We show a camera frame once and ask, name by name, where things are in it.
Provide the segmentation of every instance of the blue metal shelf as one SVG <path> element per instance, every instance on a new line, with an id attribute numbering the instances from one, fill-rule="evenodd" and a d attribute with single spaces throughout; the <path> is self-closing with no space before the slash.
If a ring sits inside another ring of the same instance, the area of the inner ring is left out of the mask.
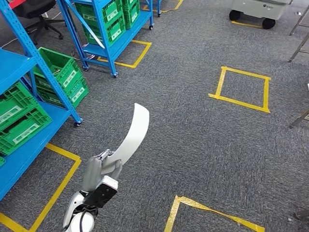
<path id="1" fill-rule="evenodd" d="M 0 95 L 20 79 L 35 64 L 35 58 L 29 58 L 0 48 Z"/>
<path id="2" fill-rule="evenodd" d="M 136 22 L 130 30 L 127 30 L 121 38 L 119 38 L 115 44 L 109 46 L 109 37 L 103 24 L 103 18 L 102 14 L 102 8 L 109 4 L 112 0 L 57 0 L 59 7 L 63 13 L 63 19 L 66 21 L 67 28 L 69 30 L 71 37 L 76 47 L 79 57 L 81 59 L 83 68 L 84 70 L 89 69 L 88 62 L 93 62 L 99 65 L 106 65 L 111 70 L 111 74 L 114 77 L 118 76 L 118 72 L 115 66 L 115 61 L 124 50 L 135 35 L 136 35 L 143 25 L 149 20 L 149 29 L 152 29 L 154 26 L 153 6 L 152 0 L 148 0 L 147 3 L 144 3 L 148 6 L 147 11 L 141 11 Z M 96 35 L 95 35 L 77 10 L 72 6 L 73 2 L 92 5 L 93 7 L 98 27 L 102 37 L 102 41 L 99 41 Z M 89 44 L 84 48 L 80 42 L 75 26 L 71 16 L 69 8 L 74 13 L 84 28 L 88 30 L 98 45 Z M 86 54 L 94 54 L 97 56 L 105 57 L 107 62 L 97 61 L 94 59 L 87 59 Z"/>
<path id="3" fill-rule="evenodd" d="M 32 68 L 36 65 L 54 89 L 55 93 L 66 106 L 66 109 L 39 101 L 52 118 L 53 122 L 34 137 L 5 157 L 6 162 L 0 167 L 0 200 L 9 191 L 16 181 L 25 172 L 49 140 L 57 132 L 69 116 L 76 123 L 81 119 L 69 98 L 63 91 L 53 73 L 47 66 L 36 47 L 31 41 L 23 25 L 8 6 L 7 0 L 0 0 L 0 15 L 16 35 L 24 50 L 24 56 L 0 49 L 0 95 L 20 80 L 27 72 L 30 73 L 31 86 L 26 86 L 37 96 L 36 85 Z"/>
<path id="4" fill-rule="evenodd" d="M 14 153 L 5 157 L 6 163 L 0 168 L 0 200 L 70 116 L 70 112 L 66 109 L 41 101 L 39 103 L 52 118 L 53 122 Z"/>
<path id="5" fill-rule="evenodd" d="M 143 25 L 145 25 L 148 19 L 151 16 L 151 12 L 141 11 L 139 16 L 136 19 L 130 30 L 126 30 L 121 37 L 120 37 L 115 44 L 109 47 L 110 57 L 114 62 L 121 52 L 123 52 L 132 39 L 133 39 Z M 102 49 L 99 45 L 88 44 L 84 49 L 84 53 L 94 54 L 96 56 L 107 58 L 107 54 L 105 50 Z"/>

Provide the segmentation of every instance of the yellow floor tape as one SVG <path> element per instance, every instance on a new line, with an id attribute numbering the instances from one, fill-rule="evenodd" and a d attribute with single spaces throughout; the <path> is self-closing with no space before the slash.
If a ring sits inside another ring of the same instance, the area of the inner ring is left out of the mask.
<path id="1" fill-rule="evenodd" d="M 247 108 L 251 108 L 251 109 L 255 109 L 255 110 L 259 110 L 265 113 L 270 113 L 268 109 L 268 89 L 269 89 L 269 81 L 271 80 L 271 78 L 268 77 L 268 76 L 263 76 L 263 75 L 259 75 L 259 74 L 255 74 L 255 73 L 252 73 L 252 72 L 246 72 L 246 71 L 242 71 L 242 70 L 237 70 L 237 69 L 232 69 L 229 67 L 225 67 L 222 66 L 222 72 L 219 78 L 219 81 L 217 86 L 217 90 L 216 91 L 216 94 L 211 94 L 209 93 L 208 95 L 211 98 L 215 98 L 218 100 L 222 100 L 222 101 L 227 101 L 227 102 L 231 102 L 237 105 L 241 105 Z M 227 98 L 224 96 L 221 96 L 221 90 L 223 86 L 224 79 L 225 77 L 225 74 L 227 71 L 231 71 L 234 73 L 239 73 L 239 74 L 243 74 L 243 75 L 248 75 L 248 76 L 252 76 L 252 77 L 257 77 L 257 78 L 262 78 L 265 80 L 264 84 L 264 93 L 263 93 L 263 106 L 257 106 L 257 105 L 252 105 L 252 104 L 249 104 L 246 102 L 243 102 L 243 101 L 238 101 L 235 99 L 231 99 L 231 98 Z"/>
<path id="2" fill-rule="evenodd" d="M 151 46 L 151 44 L 152 44 L 151 42 L 145 42 L 145 41 L 139 41 L 139 40 L 132 40 L 131 42 L 136 43 L 136 44 L 143 44 L 143 45 L 145 45 L 145 47 L 142 52 L 142 54 L 140 54 L 137 58 L 137 60 L 136 60 L 134 62 L 134 64 L 126 64 L 126 63 L 121 63 L 121 62 L 117 62 L 117 61 L 115 61 L 115 64 L 121 65 L 121 66 L 124 66 L 124 67 L 128 67 L 128 68 L 131 68 L 131 69 L 135 69 L 135 68 L 136 68 L 136 66 L 138 64 L 139 64 L 139 62 L 141 62 L 141 60 L 142 58 L 144 58 L 144 56 L 148 52 L 148 50 L 149 50 L 150 46 Z M 108 60 L 102 59 L 102 57 L 98 57 L 97 61 L 108 62 Z"/>
<path id="3" fill-rule="evenodd" d="M 207 210 L 207 211 L 211 211 L 213 213 L 216 213 L 221 216 L 224 216 L 224 217 L 227 217 L 231 220 L 234 220 L 235 222 L 240 223 L 241 225 L 246 226 L 247 228 L 252 229 L 253 231 L 255 232 L 265 232 L 265 228 L 262 227 L 262 226 L 259 226 L 249 221 L 246 221 L 244 219 L 241 219 L 240 217 L 235 217 L 235 216 L 231 216 L 231 215 L 228 215 L 228 214 L 225 214 L 225 213 L 222 213 L 219 211 L 216 211 L 214 209 L 210 209 L 208 208 L 207 206 L 200 204 L 198 202 L 187 198 L 187 197 L 178 197 L 176 196 L 174 199 L 174 202 L 172 205 L 172 208 L 170 210 L 170 214 L 170 217 L 167 219 L 167 222 L 166 224 L 166 227 L 164 229 L 164 232 L 171 232 L 173 229 L 173 225 L 174 224 L 174 221 L 176 217 L 177 211 L 180 205 L 180 203 L 184 203 L 184 204 L 187 204 L 191 207 L 194 207 L 194 208 L 197 208 L 197 209 L 202 209 L 202 210 Z"/>
<path id="4" fill-rule="evenodd" d="M 78 169 L 78 165 L 81 162 L 81 158 L 78 155 L 63 150 L 62 148 L 53 145 L 47 144 L 47 148 L 54 151 L 56 153 L 65 156 L 69 159 L 72 159 L 75 161 L 73 166 L 66 174 L 66 176 L 61 182 L 61 184 L 54 193 L 54 195 L 48 201 L 48 203 L 38 215 L 38 217 L 33 223 L 33 225 L 29 229 L 25 229 L 24 227 L 9 218 L 2 213 L 0 213 L 0 223 L 14 231 L 14 232 L 35 232 L 42 221 L 46 217 L 46 215 L 53 207 L 53 205 L 58 199 L 58 197 L 64 190 L 64 188 L 68 184 L 68 182 L 73 176 L 73 174 Z"/>
<path id="5" fill-rule="evenodd" d="M 170 11 L 176 11 L 178 10 L 179 8 L 179 6 L 181 4 L 182 4 L 183 0 L 178 0 L 177 5 L 175 8 L 173 9 L 169 9 L 169 10 L 161 10 L 161 13 L 167 13 L 167 12 L 170 12 Z M 148 9 L 147 5 L 145 5 L 143 8 L 142 8 L 142 10 L 144 11 L 148 11 L 149 9 Z"/>
<path id="6" fill-rule="evenodd" d="M 241 25 L 241 26 L 247 26 L 247 27 L 252 27 L 252 28 L 260 28 L 262 29 L 262 26 L 259 25 L 255 25 L 255 24 L 248 24 L 248 23 L 240 23 L 237 21 L 231 21 L 231 23 L 236 24 L 236 25 Z"/>

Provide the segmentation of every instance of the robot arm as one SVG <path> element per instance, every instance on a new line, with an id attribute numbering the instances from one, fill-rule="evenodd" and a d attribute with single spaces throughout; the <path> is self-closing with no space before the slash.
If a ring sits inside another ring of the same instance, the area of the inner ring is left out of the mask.
<path id="1" fill-rule="evenodd" d="M 90 157 L 81 190 L 75 192 L 66 209 L 63 225 L 64 231 L 90 232 L 93 229 L 98 208 L 102 208 L 117 193 L 117 179 L 122 165 L 142 143 L 148 125 L 149 112 L 136 103 L 131 126 L 118 149 L 115 152 L 108 149 Z"/>

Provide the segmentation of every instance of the caster wheel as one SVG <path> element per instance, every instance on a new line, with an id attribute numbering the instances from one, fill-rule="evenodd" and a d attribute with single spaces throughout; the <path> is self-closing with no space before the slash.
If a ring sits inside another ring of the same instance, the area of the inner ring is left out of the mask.
<path id="1" fill-rule="evenodd" d="M 262 27 L 264 29 L 271 29 L 276 25 L 276 21 L 274 19 L 271 18 L 265 18 L 263 20 Z"/>
<path id="2" fill-rule="evenodd" d="M 240 18 L 240 12 L 240 11 L 235 11 L 235 10 L 231 10 L 230 12 L 230 20 L 231 21 L 236 21 Z"/>

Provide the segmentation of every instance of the white plastic piece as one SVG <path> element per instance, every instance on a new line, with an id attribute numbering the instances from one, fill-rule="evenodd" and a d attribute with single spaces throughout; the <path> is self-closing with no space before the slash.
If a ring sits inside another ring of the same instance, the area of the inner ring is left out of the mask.
<path id="1" fill-rule="evenodd" d="M 134 114 L 127 137 L 114 154 L 108 156 L 103 164 L 102 174 L 115 170 L 115 162 L 121 160 L 124 165 L 128 161 L 142 142 L 149 126 L 149 111 L 146 108 L 134 104 Z"/>
<path id="2" fill-rule="evenodd" d="M 66 232 L 81 232 L 79 225 L 82 214 L 82 212 L 76 214 L 73 219 L 72 219 L 71 224 Z M 83 232 L 90 232 L 93 229 L 93 227 L 93 216 L 90 213 L 86 212 L 83 217 L 83 221 L 81 222 L 81 228 L 83 229 Z"/>

